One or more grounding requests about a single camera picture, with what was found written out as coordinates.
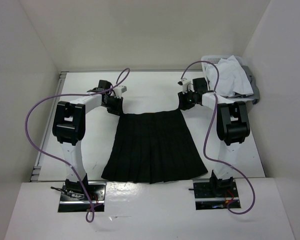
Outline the black pleated skirt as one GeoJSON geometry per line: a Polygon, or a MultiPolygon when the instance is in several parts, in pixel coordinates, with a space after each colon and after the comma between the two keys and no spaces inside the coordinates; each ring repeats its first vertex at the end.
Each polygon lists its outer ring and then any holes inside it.
{"type": "Polygon", "coordinates": [[[207,173],[184,116],[176,109],[122,114],[101,177],[155,184],[190,180],[207,173]]]}

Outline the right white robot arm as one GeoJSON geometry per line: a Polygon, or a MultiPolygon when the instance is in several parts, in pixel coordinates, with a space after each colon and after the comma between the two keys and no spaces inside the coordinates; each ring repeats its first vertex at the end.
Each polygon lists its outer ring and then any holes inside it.
{"type": "Polygon", "coordinates": [[[182,91],[178,93],[181,110],[189,110],[196,104],[213,110],[212,118],[203,143],[203,155],[206,159],[215,162],[215,167],[209,178],[209,192],[219,197],[230,191],[234,181],[234,165],[237,161],[238,151],[250,135],[250,123],[243,101],[232,101],[208,90],[205,78],[178,81],[182,91]],[[213,123],[216,122],[216,134],[220,140],[218,157],[216,159],[207,155],[208,138],[213,123]]]}

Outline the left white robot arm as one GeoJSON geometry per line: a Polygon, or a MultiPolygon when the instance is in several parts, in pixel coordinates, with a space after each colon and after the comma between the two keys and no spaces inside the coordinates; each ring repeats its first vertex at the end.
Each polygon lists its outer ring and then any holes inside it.
{"type": "Polygon", "coordinates": [[[78,200],[88,197],[90,188],[88,175],[82,159],[82,139],[86,133],[86,114],[98,107],[105,107],[108,113],[123,113],[123,93],[127,87],[100,80],[98,86],[84,96],[72,101],[59,101],[52,126],[52,134],[60,143],[66,161],[64,190],[72,193],[78,200]]]}

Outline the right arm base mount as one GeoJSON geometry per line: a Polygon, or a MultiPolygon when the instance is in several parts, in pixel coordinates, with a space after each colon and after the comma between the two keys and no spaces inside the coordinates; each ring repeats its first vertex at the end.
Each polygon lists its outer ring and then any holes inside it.
{"type": "Polygon", "coordinates": [[[208,179],[194,180],[188,190],[194,193],[197,211],[227,209],[228,204],[230,209],[241,208],[235,181],[230,186],[215,189],[208,179]]]}

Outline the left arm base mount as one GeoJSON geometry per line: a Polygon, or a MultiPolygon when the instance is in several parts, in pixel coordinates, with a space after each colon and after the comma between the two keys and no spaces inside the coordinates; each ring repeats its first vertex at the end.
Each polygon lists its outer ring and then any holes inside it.
{"type": "MultiPolygon", "coordinates": [[[[86,212],[91,208],[90,202],[84,192],[66,190],[66,185],[62,187],[50,187],[60,193],[58,212],[77,213],[86,212]]],[[[87,188],[88,195],[94,205],[96,212],[103,212],[105,209],[106,183],[99,181],[89,182],[87,188]]]]}

